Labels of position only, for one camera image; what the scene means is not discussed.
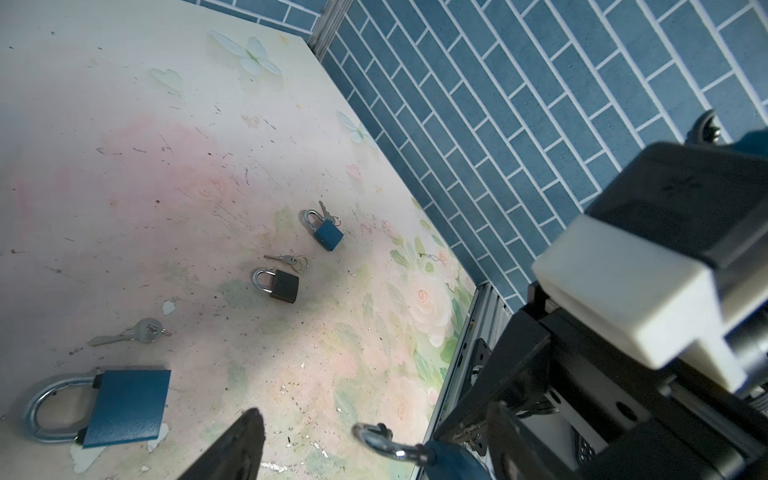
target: black padlock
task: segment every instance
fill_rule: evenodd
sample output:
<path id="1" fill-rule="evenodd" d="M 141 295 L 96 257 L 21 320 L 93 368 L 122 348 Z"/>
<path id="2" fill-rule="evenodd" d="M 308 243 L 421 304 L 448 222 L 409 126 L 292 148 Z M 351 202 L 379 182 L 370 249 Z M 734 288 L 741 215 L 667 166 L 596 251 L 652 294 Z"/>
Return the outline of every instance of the black padlock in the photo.
<path id="1" fill-rule="evenodd" d="M 259 275 L 262 273 L 274 277 L 272 279 L 271 287 L 259 283 Z M 272 271 L 259 268 L 253 272 L 251 281 L 253 282 L 253 286 L 267 292 L 272 298 L 277 298 L 278 300 L 288 303 L 296 302 L 296 294 L 299 292 L 299 277 L 296 275 L 291 275 L 282 270 Z"/>

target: table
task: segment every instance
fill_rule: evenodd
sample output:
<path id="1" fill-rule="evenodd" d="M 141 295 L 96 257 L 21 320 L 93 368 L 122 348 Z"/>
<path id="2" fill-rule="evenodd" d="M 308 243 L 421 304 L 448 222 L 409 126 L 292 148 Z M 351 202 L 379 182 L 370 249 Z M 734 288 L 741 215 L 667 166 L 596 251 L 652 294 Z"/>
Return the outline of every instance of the table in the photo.
<path id="1" fill-rule="evenodd" d="M 211 30 L 258 38 L 281 74 Z M 12 0 L 0 38 L 3 476 L 176 478 L 256 406 L 260 478 L 405 478 L 349 427 L 422 441 L 475 287 L 301 38 L 178 0 Z M 318 200 L 333 252 L 300 221 Z M 250 284 L 286 253 L 310 263 L 294 304 Z M 147 316 L 172 336 L 86 345 Z M 76 474 L 70 445 L 16 436 L 34 383 L 136 366 L 172 371 L 152 453 Z"/>

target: padlock shackle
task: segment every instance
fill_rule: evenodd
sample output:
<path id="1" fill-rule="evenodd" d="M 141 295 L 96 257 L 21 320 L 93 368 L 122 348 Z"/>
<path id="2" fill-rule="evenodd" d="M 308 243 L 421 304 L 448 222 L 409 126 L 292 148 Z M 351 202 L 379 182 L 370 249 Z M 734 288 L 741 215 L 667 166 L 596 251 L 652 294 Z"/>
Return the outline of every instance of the padlock shackle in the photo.
<path id="1" fill-rule="evenodd" d="M 262 273 L 265 273 L 265 274 L 271 275 L 271 276 L 275 276 L 275 273 L 272 270 L 267 270 L 265 268 L 259 268 L 259 269 L 256 269 L 253 272 L 253 276 L 251 277 L 251 282 L 253 283 L 253 286 L 255 286 L 256 288 L 261 289 L 261 290 L 263 290 L 263 291 L 265 291 L 267 293 L 272 293 L 272 289 L 270 289 L 269 287 L 266 287 L 266 286 L 262 285 L 261 283 L 259 283 L 259 275 L 261 275 Z"/>
<path id="2" fill-rule="evenodd" d="M 38 410 L 43 402 L 51 395 L 54 395 L 57 391 L 65 389 L 70 386 L 83 386 L 94 384 L 95 376 L 72 376 L 66 379 L 59 379 L 53 383 L 47 384 L 34 394 L 31 400 L 24 407 L 24 413 L 22 414 L 22 421 L 24 422 L 24 428 L 30 437 L 36 442 L 40 443 L 67 443 L 74 442 L 78 435 L 79 430 L 67 430 L 56 429 L 46 430 L 43 429 L 38 423 Z"/>
<path id="3" fill-rule="evenodd" d="M 325 217 L 323 215 L 320 215 L 320 213 L 317 210 L 305 210 L 304 211 L 304 221 L 306 222 L 307 225 L 310 226 L 310 228 L 313 231 L 316 232 L 318 227 L 315 227 L 314 225 L 312 225 L 312 221 L 310 220 L 310 215 L 314 215 L 315 217 L 317 217 L 317 220 L 320 220 L 320 225 L 322 225 L 323 222 L 325 221 Z"/>

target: butterfly painting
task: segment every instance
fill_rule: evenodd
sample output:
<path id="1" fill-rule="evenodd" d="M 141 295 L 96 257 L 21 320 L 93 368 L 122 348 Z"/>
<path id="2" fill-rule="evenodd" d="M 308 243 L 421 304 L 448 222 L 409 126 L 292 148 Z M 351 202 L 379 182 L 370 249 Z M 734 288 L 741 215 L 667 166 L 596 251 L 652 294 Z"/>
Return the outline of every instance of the butterfly painting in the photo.
<path id="1" fill-rule="evenodd" d="M 216 39 L 222 47 L 240 58 L 240 66 L 254 77 L 259 74 L 262 67 L 275 75 L 280 75 L 280 69 L 269 60 L 266 49 L 258 38 L 248 38 L 248 46 L 243 48 L 218 31 L 211 30 L 210 36 Z"/>
<path id="2" fill-rule="evenodd" d="M 339 119 L 341 120 L 341 123 L 344 124 L 345 127 L 349 129 L 350 137 L 352 137 L 352 141 L 356 144 L 360 143 L 361 141 L 365 140 L 368 145 L 371 147 L 376 148 L 376 142 L 373 140 L 373 137 L 371 137 L 371 134 L 368 133 L 365 127 L 363 127 L 362 124 L 358 125 L 357 127 L 355 124 L 347 117 L 345 114 L 341 113 L 340 111 L 337 111 L 339 113 Z"/>

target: padlock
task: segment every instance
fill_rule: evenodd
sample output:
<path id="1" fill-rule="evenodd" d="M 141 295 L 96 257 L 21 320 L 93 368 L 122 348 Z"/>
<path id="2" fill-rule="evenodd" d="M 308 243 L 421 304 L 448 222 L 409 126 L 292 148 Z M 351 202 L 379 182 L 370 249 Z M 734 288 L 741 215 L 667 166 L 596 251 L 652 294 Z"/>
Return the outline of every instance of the padlock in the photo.
<path id="1" fill-rule="evenodd" d="M 259 275 L 262 273 L 274 277 L 272 279 L 271 287 L 259 283 Z M 253 286 L 267 292 L 272 298 L 277 298 L 278 300 L 288 303 L 296 302 L 296 294 L 299 292 L 299 277 L 296 275 L 291 275 L 282 270 L 272 271 L 259 268 L 253 271 L 251 281 L 253 282 Z"/>
<path id="2" fill-rule="evenodd" d="M 310 221 L 310 215 L 314 215 L 323 223 L 319 227 L 315 227 Z M 344 233 L 333 223 L 333 218 L 325 218 L 314 210 L 307 210 L 304 212 L 304 220 L 312 228 L 315 238 L 320 242 L 320 245 L 324 246 L 329 252 L 336 248 L 336 245 L 344 237 Z"/>

